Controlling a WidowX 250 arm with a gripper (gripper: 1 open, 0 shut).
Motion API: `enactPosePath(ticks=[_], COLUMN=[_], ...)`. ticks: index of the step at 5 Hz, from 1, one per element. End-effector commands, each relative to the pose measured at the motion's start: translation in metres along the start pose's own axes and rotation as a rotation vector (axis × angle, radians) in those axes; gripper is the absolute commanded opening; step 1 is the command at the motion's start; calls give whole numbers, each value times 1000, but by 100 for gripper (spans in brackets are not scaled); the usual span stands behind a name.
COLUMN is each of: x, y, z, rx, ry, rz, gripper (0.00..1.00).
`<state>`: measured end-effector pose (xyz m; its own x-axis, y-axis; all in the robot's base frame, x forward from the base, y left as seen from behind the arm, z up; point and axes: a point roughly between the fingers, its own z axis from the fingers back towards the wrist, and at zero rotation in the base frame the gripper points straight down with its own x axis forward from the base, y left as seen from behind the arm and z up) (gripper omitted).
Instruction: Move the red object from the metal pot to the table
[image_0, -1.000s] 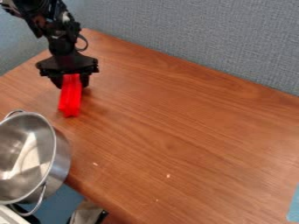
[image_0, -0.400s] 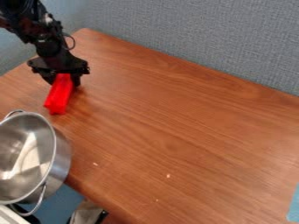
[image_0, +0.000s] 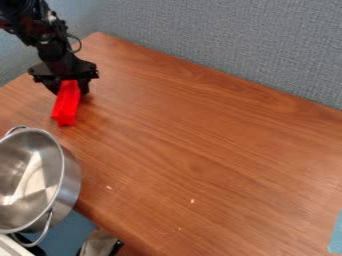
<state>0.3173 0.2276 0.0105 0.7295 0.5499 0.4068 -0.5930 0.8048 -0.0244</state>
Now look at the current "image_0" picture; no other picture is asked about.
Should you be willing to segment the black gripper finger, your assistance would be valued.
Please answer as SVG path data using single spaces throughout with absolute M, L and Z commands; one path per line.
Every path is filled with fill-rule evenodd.
M 53 95 L 59 93 L 60 85 L 61 85 L 60 80 L 44 80 L 43 84 Z
M 89 93 L 89 79 L 79 79 L 77 86 L 83 95 Z

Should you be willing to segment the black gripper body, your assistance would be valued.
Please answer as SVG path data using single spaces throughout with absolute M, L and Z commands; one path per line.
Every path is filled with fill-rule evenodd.
M 80 59 L 68 43 L 36 45 L 41 63 L 28 68 L 28 74 L 36 80 L 59 78 L 60 80 L 97 79 L 96 64 Z

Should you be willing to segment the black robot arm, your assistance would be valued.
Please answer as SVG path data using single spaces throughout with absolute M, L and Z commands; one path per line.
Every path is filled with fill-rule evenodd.
M 0 0 L 0 29 L 36 49 L 41 63 L 28 68 L 36 83 L 57 94 L 61 83 L 75 80 L 83 95 L 99 78 L 96 64 L 80 59 L 80 39 L 68 32 L 45 0 Z

